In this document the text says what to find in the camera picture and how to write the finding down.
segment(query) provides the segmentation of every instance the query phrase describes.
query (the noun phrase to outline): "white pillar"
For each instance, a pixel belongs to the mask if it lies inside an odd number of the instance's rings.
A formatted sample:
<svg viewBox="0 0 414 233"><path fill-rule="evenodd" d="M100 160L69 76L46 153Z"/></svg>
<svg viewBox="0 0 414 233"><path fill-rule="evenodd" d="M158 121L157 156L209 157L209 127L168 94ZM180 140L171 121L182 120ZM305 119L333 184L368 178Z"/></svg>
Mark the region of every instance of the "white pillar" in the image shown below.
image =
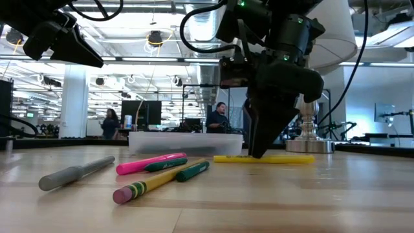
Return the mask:
<svg viewBox="0 0 414 233"><path fill-rule="evenodd" d="M66 65L59 138L86 137L89 77L83 65Z"/></svg>

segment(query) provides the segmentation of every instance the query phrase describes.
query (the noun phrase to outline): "yellow highlighter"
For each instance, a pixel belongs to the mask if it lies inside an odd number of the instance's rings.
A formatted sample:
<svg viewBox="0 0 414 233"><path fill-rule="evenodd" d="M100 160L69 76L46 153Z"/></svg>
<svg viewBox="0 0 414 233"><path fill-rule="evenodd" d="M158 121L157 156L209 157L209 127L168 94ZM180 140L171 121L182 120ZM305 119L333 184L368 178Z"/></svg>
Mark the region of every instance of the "yellow highlighter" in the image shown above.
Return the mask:
<svg viewBox="0 0 414 233"><path fill-rule="evenodd" d="M311 164L315 162L312 155L271 155L261 159L251 156L225 156L216 155L214 162L243 162L243 163L265 163L265 164Z"/></svg>

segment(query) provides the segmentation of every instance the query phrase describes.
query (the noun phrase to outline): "yellow pencil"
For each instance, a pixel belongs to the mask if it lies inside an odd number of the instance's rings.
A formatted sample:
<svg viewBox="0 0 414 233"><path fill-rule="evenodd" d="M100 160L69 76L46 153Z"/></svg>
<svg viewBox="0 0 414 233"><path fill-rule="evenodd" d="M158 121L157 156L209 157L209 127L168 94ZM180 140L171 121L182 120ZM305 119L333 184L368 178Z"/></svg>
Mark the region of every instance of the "yellow pencil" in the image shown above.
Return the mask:
<svg viewBox="0 0 414 233"><path fill-rule="evenodd" d="M315 161L312 155L272 155L261 159L251 156L224 156L216 155L214 162L243 162L243 163L267 163L267 164L310 164Z"/></svg>
<svg viewBox="0 0 414 233"><path fill-rule="evenodd" d="M146 192L158 188L159 186L172 181L176 174L182 170L189 168L190 166L204 162L205 159L199 159L194 162L189 162L185 165L179 166L178 168L171 169L170 171L163 172L146 179L145 181L135 182L121 189L118 189L113 194L113 200L117 204L122 204L135 199Z"/></svg>

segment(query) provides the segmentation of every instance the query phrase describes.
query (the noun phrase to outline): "pink highlighter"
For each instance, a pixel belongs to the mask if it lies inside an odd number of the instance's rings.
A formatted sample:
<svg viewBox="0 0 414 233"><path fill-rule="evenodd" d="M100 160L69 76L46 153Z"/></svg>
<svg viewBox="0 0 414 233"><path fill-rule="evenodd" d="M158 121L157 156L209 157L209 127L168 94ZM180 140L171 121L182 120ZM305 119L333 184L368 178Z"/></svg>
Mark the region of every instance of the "pink highlighter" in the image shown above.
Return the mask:
<svg viewBox="0 0 414 233"><path fill-rule="evenodd" d="M148 164L161 161L170 161L173 159L179 159L183 157L187 157L187 155L185 153L174 153L169 155L161 155L150 159L143 159L141 161L127 162L124 164L119 164L116 167L116 172L118 175L126 175L134 172L140 172L144 170L145 166L147 166Z"/></svg>

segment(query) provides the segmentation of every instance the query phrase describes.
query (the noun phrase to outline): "man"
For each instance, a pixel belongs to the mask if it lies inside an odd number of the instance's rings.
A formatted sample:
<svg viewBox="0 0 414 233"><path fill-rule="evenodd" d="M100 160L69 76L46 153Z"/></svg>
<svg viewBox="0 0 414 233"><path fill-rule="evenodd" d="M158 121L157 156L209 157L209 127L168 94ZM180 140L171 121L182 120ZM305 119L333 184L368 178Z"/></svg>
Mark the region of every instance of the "man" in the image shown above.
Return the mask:
<svg viewBox="0 0 414 233"><path fill-rule="evenodd" d="M207 117L207 133L226 133L224 125L228 124L228 119L225 114L226 104L219 102L215 111Z"/></svg>

